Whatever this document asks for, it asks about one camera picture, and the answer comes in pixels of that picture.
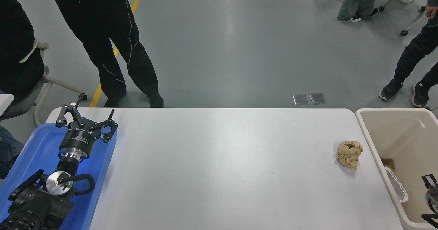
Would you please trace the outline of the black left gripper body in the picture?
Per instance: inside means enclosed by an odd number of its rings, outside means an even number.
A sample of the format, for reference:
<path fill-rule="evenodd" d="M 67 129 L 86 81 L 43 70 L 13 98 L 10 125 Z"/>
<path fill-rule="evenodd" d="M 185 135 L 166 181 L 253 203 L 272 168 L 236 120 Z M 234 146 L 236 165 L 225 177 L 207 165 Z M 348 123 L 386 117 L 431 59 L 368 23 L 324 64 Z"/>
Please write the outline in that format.
<path fill-rule="evenodd" d="M 96 122 L 83 119 L 83 126 L 78 121 L 71 122 L 63 141 L 59 146 L 62 154 L 69 153 L 73 149 L 91 154 L 97 138 L 101 135 L 101 129 L 95 126 Z"/>

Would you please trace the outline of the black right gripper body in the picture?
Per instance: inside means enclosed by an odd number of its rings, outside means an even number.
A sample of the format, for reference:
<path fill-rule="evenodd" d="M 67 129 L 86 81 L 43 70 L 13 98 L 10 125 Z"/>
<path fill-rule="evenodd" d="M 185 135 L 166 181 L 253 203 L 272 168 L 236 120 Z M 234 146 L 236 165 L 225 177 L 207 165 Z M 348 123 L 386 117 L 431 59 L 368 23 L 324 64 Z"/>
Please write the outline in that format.
<path fill-rule="evenodd" d="M 427 190 L 425 194 L 425 200 L 429 208 L 435 214 L 438 214 L 438 187 L 437 186 L 432 186 Z"/>

